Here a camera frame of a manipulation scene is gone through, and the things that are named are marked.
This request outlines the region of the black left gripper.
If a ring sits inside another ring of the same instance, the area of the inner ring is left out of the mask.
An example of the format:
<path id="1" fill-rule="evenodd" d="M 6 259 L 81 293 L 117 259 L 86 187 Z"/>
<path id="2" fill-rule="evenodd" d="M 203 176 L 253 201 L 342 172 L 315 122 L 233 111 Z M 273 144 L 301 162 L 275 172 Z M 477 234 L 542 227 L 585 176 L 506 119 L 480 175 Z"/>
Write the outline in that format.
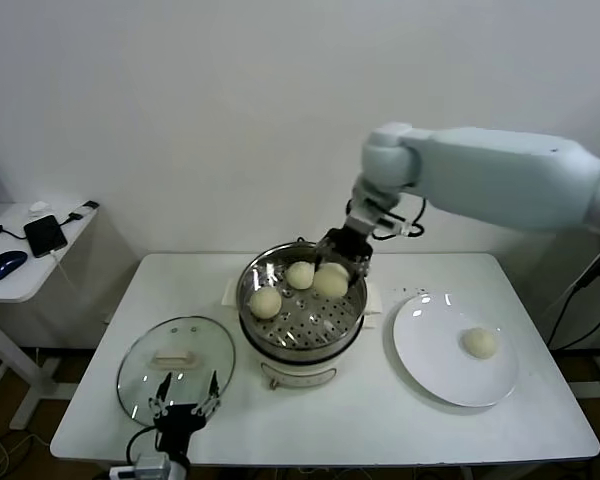
<path id="1" fill-rule="evenodd" d="M 206 426 L 206 415 L 213 415 L 220 405 L 217 371 L 213 371 L 206 397 L 196 405 L 166 407 L 171 380 L 172 373 L 168 372 L 155 394 L 148 399 L 157 430 L 156 450 L 166 453 L 170 459 L 187 459 L 191 437 Z"/>

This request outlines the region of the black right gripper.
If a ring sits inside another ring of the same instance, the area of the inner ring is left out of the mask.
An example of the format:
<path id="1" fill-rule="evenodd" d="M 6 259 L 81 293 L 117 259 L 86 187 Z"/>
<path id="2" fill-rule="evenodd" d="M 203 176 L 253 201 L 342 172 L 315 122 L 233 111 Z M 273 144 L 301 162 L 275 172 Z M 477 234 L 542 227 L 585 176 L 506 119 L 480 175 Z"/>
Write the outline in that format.
<path id="1" fill-rule="evenodd" d="M 348 288 L 352 289 L 365 279 L 372 255 L 365 235 L 351 228 L 331 228 L 317 243 L 314 269 L 318 272 L 324 261 L 341 264 L 349 271 Z"/>

